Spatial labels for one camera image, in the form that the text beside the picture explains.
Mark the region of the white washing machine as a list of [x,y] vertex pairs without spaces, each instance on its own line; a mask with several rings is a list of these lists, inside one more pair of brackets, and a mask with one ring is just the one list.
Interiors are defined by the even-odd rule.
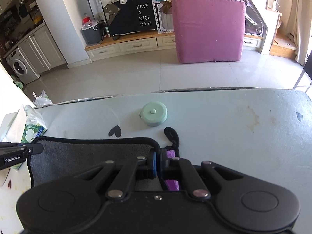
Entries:
[[6,57],[6,61],[24,85],[39,79],[40,75],[38,75],[27,62],[20,48],[16,48],[12,51]]

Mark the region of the round mint green tape measure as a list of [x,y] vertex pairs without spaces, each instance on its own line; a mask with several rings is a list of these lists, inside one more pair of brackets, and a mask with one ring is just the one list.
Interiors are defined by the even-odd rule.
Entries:
[[168,117],[166,106],[161,102],[147,103],[140,111],[140,118],[148,126],[159,126],[163,124]]

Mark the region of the dark folding chair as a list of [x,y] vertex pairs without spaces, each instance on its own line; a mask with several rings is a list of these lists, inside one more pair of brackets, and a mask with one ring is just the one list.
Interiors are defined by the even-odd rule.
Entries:
[[307,93],[307,91],[311,88],[311,82],[309,85],[302,85],[300,86],[299,83],[302,80],[302,78],[304,77],[304,75],[308,75],[308,77],[311,80],[311,70],[312,70],[312,51],[310,52],[310,55],[308,56],[307,60],[305,61],[304,65],[303,65],[303,69],[302,72],[299,76],[299,78],[297,79],[293,89],[296,89],[298,87],[303,87],[306,88],[305,93]]

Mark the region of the green floral tissue pack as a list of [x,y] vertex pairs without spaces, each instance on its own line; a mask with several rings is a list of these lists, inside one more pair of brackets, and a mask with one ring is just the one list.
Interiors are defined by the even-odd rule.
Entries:
[[32,144],[47,131],[39,112],[25,105],[16,113],[9,113],[1,124],[1,142]]

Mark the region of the grey trash bin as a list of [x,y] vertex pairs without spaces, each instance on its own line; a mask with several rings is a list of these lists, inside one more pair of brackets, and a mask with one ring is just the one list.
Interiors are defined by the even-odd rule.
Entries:
[[103,30],[98,21],[91,21],[82,26],[82,35],[87,45],[99,43],[103,37]]

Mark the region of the wooden low drawer cabinet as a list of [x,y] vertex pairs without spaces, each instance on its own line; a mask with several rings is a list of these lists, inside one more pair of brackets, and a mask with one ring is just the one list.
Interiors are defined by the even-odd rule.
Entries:
[[173,32],[148,31],[123,35],[117,40],[104,37],[100,43],[85,47],[85,51],[94,62],[126,54],[175,49],[175,41]]

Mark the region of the black have a nice day board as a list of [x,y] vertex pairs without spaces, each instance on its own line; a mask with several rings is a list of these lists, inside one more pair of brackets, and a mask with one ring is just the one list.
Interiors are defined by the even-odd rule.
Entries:
[[157,29],[151,0],[116,0],[103,7],[110,36]]

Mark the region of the wooden staircase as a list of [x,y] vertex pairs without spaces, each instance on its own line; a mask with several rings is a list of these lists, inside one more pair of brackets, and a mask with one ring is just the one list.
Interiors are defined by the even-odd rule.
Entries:
[[292,0],[251,0],[260,12],[268,31],[261,51],[266,54],[295,59],[297,47],[292,36],[286,32]]

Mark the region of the white plastic bag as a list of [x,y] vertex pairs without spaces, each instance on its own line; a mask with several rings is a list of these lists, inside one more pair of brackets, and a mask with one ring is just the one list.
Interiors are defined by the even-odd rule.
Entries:
[[34,96],[33,103],[35,104],[36,107],[43,107],[46,105],[53,104],[53,102],[49,99],[44,90],[42,90],[42,93],[39,96],[37,96],[35,92],[32,92],[32,95]]

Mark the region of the pink cushioned chair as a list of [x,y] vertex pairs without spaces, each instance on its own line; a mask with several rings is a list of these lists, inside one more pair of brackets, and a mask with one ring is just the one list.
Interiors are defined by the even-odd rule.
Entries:
[[240,61],[245,3],[240,0],[172,0],[180,63]]

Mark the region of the purple grey towel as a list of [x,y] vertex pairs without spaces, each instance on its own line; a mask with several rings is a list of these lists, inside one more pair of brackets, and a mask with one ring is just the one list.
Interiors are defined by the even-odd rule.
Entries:
[[133,157],[149,157],[163,150],[156,141],[145,137],[83,140],[42,136],[32,144],[42,148],[41,153],[27,158],[32,187],[105,161],[122,165]]

